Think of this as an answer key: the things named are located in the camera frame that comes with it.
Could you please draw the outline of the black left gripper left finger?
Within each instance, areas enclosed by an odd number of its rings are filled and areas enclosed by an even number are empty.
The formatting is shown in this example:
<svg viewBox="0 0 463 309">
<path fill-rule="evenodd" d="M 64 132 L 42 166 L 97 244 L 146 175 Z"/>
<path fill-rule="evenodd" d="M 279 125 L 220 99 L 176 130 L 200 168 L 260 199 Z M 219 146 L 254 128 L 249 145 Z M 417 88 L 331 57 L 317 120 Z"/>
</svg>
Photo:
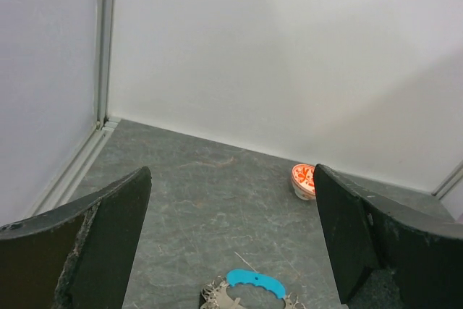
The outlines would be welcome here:
<svg viewBox="0 0 463 309">
<path fill-rule="evenodd" d="M 121 308 L 152 187 L 146 166 L 1 227 L 2 308 Z"/>
</svg>

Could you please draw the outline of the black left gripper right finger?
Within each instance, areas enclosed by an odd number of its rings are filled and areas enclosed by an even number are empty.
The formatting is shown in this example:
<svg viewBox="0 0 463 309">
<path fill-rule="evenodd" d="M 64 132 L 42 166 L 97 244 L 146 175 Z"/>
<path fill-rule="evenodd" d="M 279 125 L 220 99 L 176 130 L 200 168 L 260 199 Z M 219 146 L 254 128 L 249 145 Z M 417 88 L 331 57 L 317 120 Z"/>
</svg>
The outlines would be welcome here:
<svg viewBox="0 0 463 309">
<path fill-rule="evenodd" d="M 341 304 L 461 308 L 462 225 L 314 171 L 318 213 Z"/>
</svg>

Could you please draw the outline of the large keyring with keys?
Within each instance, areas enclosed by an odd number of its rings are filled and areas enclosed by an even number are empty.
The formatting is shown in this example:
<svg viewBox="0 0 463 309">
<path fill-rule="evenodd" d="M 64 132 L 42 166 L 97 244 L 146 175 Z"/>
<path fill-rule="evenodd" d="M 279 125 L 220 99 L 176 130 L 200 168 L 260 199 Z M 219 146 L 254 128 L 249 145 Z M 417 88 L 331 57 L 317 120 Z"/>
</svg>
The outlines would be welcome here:
<svg viewBox="0 0 463 309">
<path fill-rule="evenodd" d="M 224 276 L 217 276 L 212 282 L 207 283 L 200 291 L 199 309 L 245 309 L 241 297 L 229 296 L 227 290 L 230 286 Z M 283 302 L 284 309 L 307 308 L 293 292 L 285 294 L 279 300 Z"/>
</svg>

